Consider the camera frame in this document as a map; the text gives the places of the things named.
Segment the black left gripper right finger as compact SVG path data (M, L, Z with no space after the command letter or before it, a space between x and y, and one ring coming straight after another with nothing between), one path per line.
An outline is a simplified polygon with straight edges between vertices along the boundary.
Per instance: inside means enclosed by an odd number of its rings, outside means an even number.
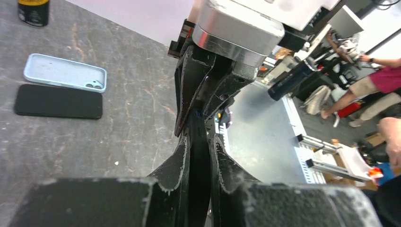
M262 183L209 140L214 227L379 227L381 221L356 187Z

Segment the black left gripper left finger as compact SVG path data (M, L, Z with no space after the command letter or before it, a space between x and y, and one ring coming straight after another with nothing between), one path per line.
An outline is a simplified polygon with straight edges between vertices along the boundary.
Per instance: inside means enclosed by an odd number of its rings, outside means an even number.
M11 227L186 227L189 137L146 177L51 178L35 183Z

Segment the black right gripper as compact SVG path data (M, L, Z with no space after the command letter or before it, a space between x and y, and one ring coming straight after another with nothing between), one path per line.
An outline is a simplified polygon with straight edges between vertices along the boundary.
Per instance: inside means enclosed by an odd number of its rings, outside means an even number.
M211 118L223 103L243 87L255 81L258 67L252 67L228 58L217 58L215 53L193 43L195 24L184 20L177 41L171 41L167 55L179 62L176 66L175 85L177 116L174 135L180 136L189 112L206 79L202 95L203 115Z

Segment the black smartphone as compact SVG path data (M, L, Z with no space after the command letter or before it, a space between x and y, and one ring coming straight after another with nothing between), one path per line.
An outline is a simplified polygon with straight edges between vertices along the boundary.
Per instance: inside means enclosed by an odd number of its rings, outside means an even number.
M32 84L18 88L14 112L22 116L98 120L103 115L100 93Z

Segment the light blue phone case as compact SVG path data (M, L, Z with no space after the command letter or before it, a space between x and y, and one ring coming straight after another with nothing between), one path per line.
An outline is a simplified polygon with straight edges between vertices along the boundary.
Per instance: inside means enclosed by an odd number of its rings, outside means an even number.
M103 68L33 53L29 55L23 77L31 82L103 93L107 71Z

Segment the black phone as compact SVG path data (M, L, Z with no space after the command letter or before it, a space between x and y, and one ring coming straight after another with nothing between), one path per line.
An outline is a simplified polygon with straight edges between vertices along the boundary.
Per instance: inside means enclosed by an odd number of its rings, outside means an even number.
M210 154L202 102L197 100L187 119L190 136L188 226L203 227L210 201Z

